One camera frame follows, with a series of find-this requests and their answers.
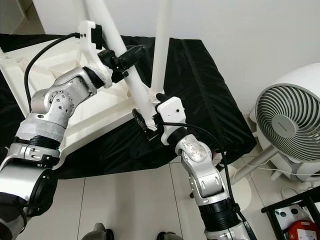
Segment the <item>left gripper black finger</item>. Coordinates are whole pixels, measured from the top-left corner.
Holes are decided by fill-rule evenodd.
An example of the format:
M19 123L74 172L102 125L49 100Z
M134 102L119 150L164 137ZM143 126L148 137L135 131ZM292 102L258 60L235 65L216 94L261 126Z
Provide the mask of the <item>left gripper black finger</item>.
M146 46L131 45L122 55L119 56L119 66L123 70L128 70L135 66L142 58L146 56Z

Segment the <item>white plastic table leg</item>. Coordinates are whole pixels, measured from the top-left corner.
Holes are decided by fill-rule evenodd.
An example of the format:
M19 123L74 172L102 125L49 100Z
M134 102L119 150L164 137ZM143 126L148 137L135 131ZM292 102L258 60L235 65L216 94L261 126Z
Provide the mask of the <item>white plastic table leg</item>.
M102 26L108 48L113 50L117 56L123 55L127 48L105 0L85 0L85 2L91 19ZM130 69L129 75L125 77L125 83L130 88L137 109L142 115L143 124L149 130L157 131L156 122L153 120L154 106L147 96L149 88L142 82L134 66Z
M148 91L148 97L151 103L156 105L160 103L157 94L164 94L163 87L169 54L170 17L172 15L172 9L173 0L160 0L151 71L151 87Z
M71 4L73 9L72 30L77 33L80 23L87 20L85 0L71 0Z

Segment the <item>black cloth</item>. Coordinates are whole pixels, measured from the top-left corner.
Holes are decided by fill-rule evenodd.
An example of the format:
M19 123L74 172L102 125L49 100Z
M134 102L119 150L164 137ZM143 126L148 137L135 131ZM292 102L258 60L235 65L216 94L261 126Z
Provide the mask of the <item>black cloth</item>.
M0 33L3 51L58 39L64 35L17 35ZM146 58L137 62L138 74L146 85L152 75L154 38L121 35L126 48L145 45ZM257 142L237 106L230 89L201 39L171 38L167 55L164 92L181 99L186 123L199 126L215 135L218 142L197 130L189 130L201 142L219 152L226 152L227 163L249 153ZM19 124L25 119L3 75L0 76L0 157L7 149ZM136 170L157 169L176 157L174 150L159 139L149 141L134 119L106 132L67 155L54 175L58 179L91 178Z

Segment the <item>grey right robot foot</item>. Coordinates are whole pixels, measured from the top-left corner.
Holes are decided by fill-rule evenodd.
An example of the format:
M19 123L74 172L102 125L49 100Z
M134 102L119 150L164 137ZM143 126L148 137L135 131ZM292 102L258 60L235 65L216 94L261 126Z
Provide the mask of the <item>grey right robot foot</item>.
M180 235L173 231L160 231L155 240L184 240Z

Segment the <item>grey robot foot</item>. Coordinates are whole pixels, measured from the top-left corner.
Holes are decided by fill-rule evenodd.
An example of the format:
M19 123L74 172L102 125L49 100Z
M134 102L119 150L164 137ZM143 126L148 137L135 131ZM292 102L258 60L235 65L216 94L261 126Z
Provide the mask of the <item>grey robot foot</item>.
M112 229L106 228L102 222L94 225L94 240L115 240L115 234Z
M155 240L184 240L180 235L173 231L160 231Z

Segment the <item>grey left robot foot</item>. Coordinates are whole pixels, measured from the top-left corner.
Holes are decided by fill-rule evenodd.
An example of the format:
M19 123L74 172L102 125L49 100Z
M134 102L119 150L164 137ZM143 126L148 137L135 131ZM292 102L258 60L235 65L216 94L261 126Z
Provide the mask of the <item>grey left robot foot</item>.
M112 229L106 228L102 222L94 225L94 240L115 240L115 234Z

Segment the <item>black metal rack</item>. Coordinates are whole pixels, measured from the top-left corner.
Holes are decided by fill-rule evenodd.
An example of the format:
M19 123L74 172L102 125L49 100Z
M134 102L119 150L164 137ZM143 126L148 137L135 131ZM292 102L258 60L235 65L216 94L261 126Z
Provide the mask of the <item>black metal rack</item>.
M306 207L311 220L314 224L317 224L320 227L320 211L315 204L317 202L320 202L320 188L318 187L299 193L295 196L291 196L290 198L283 199L272 205L265 206L261 208L260 211L261 213L266 214L275 238L277 240L286 240L285 231L280 227L275 211L294 205L298 205L302 208Z

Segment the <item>white plastic device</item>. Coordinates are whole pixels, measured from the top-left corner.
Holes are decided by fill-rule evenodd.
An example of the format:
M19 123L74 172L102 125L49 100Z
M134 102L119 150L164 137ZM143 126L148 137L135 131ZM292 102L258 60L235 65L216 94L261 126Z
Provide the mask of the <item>white plastic device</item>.
M306 219L306 214L297 205L276 209L274 214L282 229L289 227L295 221Z

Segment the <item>red round device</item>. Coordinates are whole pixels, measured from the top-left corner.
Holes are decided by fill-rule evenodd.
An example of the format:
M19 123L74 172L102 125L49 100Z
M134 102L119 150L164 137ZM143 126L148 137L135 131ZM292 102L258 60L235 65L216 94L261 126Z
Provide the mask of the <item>red round device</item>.
M287 240L320 240L320 228L313 221L297 220L288 227Z

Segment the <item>white pedestal fan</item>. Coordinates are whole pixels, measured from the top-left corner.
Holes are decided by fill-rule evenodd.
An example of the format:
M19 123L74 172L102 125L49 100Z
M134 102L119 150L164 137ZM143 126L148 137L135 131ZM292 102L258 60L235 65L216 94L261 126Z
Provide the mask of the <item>white pedestal fan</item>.
M287 176L298 192L320 186L320 62L290 71L263 89L251 118L266 146L231 176L231 185L246 183L254 170L272 162L272 180Z

